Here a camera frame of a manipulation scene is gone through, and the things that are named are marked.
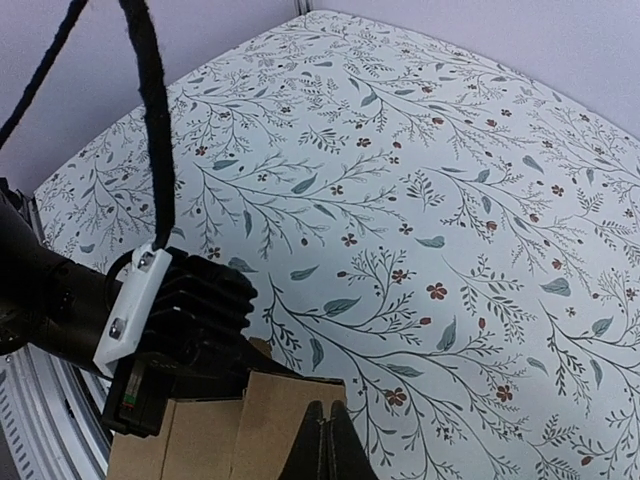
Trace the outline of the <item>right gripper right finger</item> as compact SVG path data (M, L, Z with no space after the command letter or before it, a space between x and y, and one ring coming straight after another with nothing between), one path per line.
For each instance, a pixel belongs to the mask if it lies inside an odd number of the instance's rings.
M328 478L378 480L342 401L332 403L327 427Z

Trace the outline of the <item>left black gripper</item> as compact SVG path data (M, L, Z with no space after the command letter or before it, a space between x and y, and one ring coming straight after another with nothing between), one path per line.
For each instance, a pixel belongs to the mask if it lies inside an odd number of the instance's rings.
M248 382L250 346L188 344L118 363L101 423L123 435L157 436L171 400L234 399Z

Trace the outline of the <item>brown cardboard box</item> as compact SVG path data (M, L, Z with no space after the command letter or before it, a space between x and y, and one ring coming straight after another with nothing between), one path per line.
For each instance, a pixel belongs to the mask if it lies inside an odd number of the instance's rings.
M322 402L327 423L343 381L250 372L241 396L171 401L160 433L118 434L110 479L279 479L308 405Z

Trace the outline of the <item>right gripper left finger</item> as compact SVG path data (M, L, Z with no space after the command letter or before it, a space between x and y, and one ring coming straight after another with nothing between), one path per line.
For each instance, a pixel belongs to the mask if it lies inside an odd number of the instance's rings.
M322 402L311 402L303 416L280 480L328 478L327 420Z

